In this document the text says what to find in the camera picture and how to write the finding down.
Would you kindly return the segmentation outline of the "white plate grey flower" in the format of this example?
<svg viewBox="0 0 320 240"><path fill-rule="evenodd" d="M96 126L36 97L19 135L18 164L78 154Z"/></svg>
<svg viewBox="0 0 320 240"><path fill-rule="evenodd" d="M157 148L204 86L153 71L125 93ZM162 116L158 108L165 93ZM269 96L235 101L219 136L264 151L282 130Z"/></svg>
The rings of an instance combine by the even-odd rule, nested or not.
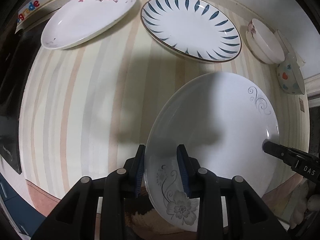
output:
<svg viewBox="0 0 320 240"><path fill-rule="evenodd" d="M265 140L279 142L279 128L256 84L224 72L191 80L162 108L147 140L144 176L153 207L171 225L196 231L200 201L183 190L176 157L181 144L201 167L222 178L242 176L264 195L278 162L263 151Z"/></svg>

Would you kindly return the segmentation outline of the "bowl with coloured hearts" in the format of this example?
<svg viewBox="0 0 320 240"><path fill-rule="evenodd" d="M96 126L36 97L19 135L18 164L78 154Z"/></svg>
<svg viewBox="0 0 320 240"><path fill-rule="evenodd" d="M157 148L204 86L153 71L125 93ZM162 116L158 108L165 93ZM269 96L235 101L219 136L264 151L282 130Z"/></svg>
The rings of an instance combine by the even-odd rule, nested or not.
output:
<svg viewBox="0 0 320 240"><path fill-rule="evenodd" d="M281 89L292 95L304 95L305 85L302 72L295 55L288 53L285 60L278 64L276 74Z"/></svg>

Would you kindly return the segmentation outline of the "white plate blue leaves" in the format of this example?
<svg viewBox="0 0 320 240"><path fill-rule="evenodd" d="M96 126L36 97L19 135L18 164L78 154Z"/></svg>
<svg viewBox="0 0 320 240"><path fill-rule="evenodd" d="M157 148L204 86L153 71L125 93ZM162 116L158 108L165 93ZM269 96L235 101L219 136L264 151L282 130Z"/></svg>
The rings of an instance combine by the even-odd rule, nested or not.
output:
<svg viewBox="0 0 320 240"><path fill-rule="evenodd" d="M149 0L140 16L157 42L182 56L223 63L240 54L242 42L234 23L203 0Z"/></svg>

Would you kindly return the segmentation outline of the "oval plate pink flowers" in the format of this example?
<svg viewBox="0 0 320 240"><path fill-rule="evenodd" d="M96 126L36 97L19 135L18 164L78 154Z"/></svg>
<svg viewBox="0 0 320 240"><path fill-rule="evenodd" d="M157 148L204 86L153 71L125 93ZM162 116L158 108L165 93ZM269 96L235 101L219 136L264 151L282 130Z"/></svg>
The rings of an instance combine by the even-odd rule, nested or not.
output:
<svg viewBox="0 0 320 240"><path fill-rule="evenodd" d="M47 22L41 45L49 50L82 44L118 23L137 0L71 0Z"/></svg>

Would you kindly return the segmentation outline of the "brown label patch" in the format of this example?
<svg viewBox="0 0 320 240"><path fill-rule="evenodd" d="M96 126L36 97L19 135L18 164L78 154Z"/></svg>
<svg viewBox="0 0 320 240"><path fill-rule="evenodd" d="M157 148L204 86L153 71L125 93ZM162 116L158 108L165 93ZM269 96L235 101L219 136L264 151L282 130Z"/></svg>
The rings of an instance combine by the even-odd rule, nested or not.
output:
<svg viewBox="0 0 320 240"><path fill-rule="evenodd" d="M304 102L303 102L303 100L301 98L299 98L299 105L300 105L300 110L302 112L305 112L305 110L304 110Z"/></svg>

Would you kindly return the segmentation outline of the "striped table mat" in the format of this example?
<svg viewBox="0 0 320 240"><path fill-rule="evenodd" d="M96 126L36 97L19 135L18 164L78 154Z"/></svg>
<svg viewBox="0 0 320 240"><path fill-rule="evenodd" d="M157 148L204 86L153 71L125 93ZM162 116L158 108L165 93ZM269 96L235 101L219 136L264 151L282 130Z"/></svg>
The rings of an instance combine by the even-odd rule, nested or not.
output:
<svg viewBox="0 0 320 240"><path fill-rule="evenodd" d="M200 63L166 50L143 27L137 0L128 15L69 50L40 48L24 90L19 147L31 203L48 215L82 177L100 178L147 141L164 104L188 81L210 72L242 75L267 95L280 142L309 149L308 100L279 87L274 66L247 44L231 62ZM300 110L299 98L304 102Z"/></svg>

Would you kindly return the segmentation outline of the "small white bowl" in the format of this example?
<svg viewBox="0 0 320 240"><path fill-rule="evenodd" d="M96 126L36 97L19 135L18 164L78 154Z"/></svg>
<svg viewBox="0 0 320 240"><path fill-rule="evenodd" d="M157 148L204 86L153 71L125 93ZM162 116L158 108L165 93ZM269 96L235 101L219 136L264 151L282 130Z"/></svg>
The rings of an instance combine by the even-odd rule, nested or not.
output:
<svg viewBox="0 0 320 240"><path fill-rule="evenodd" d="M295 59L299 67L303 67L305 62L299 56L299 54L293 49L288 39L281 33L280 30L274 32L276 39L279 41L281 48L283 49L284 55L291 54Z"/></svg>

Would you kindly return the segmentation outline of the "blue cabinet door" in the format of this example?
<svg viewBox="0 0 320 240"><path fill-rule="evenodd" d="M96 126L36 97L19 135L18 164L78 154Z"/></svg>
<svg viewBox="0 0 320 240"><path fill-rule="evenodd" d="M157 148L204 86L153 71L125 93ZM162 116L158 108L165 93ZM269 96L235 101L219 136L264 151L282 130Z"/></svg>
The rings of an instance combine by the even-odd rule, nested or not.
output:
<svg viewBox="0 0 320 240"><path fill-rule="evenodd" d="M32 237L45 217L20 196L2 174L1 197L21 233Z"/></svg>

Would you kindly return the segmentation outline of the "black stove top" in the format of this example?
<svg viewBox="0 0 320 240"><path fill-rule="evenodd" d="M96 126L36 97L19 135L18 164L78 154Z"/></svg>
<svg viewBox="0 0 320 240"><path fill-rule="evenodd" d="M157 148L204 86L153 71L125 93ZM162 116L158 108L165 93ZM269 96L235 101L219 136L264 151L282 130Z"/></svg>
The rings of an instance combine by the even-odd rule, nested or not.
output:
<svg viewBox="0 0 320 240"><path fill-rule="evenodd" d="M22 173L18 149L18 123L23 91L44 29L41 23L8 35L1 49L1 157Z"/></svg>

